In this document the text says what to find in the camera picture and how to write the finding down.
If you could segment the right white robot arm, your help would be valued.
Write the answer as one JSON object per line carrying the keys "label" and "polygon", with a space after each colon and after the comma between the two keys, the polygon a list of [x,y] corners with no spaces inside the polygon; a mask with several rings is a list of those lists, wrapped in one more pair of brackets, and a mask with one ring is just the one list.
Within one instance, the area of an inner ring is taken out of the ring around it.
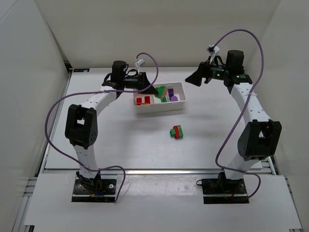
{"label": "right white robot arm", "polygon": [[244,53],[230,50],[225,62],[220,56],[210,56],[198,69],[185,79],[197,87],[210,80],[223,81],[229,94],[241,110],[240,119],[245,122],[244,131],[237,143],[237,154],[215,179],[202,180],[206,195],[246,194],[243,176],[261,160],[273,156],[280,138],[282,126],[264,111],[253,91],[253,82],[245,74]]}

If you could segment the purple lego plate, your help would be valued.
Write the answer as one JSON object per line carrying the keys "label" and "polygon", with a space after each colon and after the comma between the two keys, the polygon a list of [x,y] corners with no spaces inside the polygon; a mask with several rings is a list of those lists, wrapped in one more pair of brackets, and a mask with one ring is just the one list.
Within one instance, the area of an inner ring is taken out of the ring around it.
{"label": "purple lego plate", "polygon": [[168,95],[170,98],[174,96],[174,90],[172,88],[168,88]]}

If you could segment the green purple round lego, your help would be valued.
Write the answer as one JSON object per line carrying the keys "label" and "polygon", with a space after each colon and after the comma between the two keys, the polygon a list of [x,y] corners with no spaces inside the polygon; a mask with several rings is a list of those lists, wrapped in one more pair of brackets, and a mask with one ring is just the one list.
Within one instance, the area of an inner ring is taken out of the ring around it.
{"label": "green purple round lego", "polygon": [[154,95],[158,99],[163,99],[166,97],[168,89],[165,86],[159,86],[155,88],[157,93]]}

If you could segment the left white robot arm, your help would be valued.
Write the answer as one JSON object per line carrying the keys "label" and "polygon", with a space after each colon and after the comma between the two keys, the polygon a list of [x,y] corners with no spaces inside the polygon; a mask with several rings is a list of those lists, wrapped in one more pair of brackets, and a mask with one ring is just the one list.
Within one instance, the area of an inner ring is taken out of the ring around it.
{"label": "left white robot arm", "polygon": [[118,99],[121,91],[126,88],[144,94],[158,93],[150,86],[146,73],[140,72],[140,67],[144,64],[144,59],[138,59],[135,68],[131,69],[135,74],[129,75],[126,62],[114,61],[112,72],[104,78],[100,93],[94,94],[82,104],[72,104],[68,109],[65,137],[69,139],[81,163],[77,177],[82,186],[91,193],[100,192],[102,189],[94,152],[94,143],[98,137],[98,115]]}

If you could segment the purple rounded lego brick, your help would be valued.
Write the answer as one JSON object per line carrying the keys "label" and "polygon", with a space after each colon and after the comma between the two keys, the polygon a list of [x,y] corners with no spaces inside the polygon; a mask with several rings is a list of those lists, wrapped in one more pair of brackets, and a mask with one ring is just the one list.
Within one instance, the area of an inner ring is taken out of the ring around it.
{"label": "purple rounded lego brick", "polygon": [[170,100],[171,102],[177,102],[177,101],[178,101],[178,97],[176,97],[176,96],[171,96],[171,97],[169,98],[169,100]]}

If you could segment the red green watermelon lego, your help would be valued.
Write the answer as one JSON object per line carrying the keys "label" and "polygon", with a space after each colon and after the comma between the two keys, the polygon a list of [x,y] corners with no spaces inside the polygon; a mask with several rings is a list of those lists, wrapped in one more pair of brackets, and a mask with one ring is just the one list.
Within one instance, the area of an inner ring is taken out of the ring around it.
{"label": "red green watermelon lego", "polygon": [[136,105],[142,105],[142,98],[136,98]]}

